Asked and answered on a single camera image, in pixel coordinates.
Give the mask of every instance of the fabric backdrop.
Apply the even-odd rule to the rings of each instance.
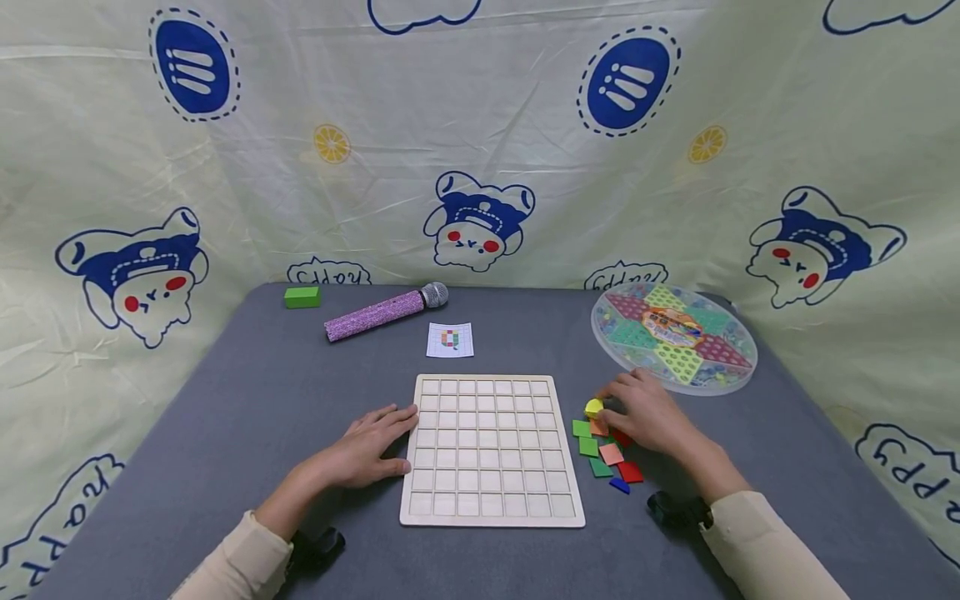
[[[953,5],[7,0],[0,600],[282,280],[722,294],[960,568]]]

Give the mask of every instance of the table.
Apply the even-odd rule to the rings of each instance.
[[[620,368],[590,331],[597,292],[459,288],[448,306],[331,345],[323,322],[409,288],[325,286],[317,309],[283,307],[284,284],[253,290],[32,600],[165,598],[289,468],[357,416],[412,400],[422,372],[544,373],[564,417]],[[476,356],[425,357],[430,321],[473,323]],[[743,390],[678,396],[853,600],[960,597],[960,578],[757,338]],[[740,598],[697,535],[647,515],[658,489],[690,492],[668,459],[635,446],[647,483],[627,496],[574,456],[580,530],[404,528],[402,482],[324,499],[346,552],[287,598]]]

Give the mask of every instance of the round plastic board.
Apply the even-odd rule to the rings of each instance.
[[[703,296],[662,283],[623,283],[593,305],[600,346],[624,369],[641,367],[663,387],[721,396],[747,385],[756,344],[730,312]]]

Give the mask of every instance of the left hand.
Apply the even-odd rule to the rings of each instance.
[[[367,413],[350,424],[344,437],[308,458],[299,470],[329,486],[363,488],[387,477],[410,472],[401,458],[383,459],[397,438],[417,426],[417,405],[397,410],[395,404]]]

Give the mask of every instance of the silver microphone head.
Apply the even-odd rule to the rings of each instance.
[[[446,290],[446,286],[439,281],[427,283],[420,288],[420,293],[423,295],[423,304],[427,308],[443,306],[450,298],[450,293]]]

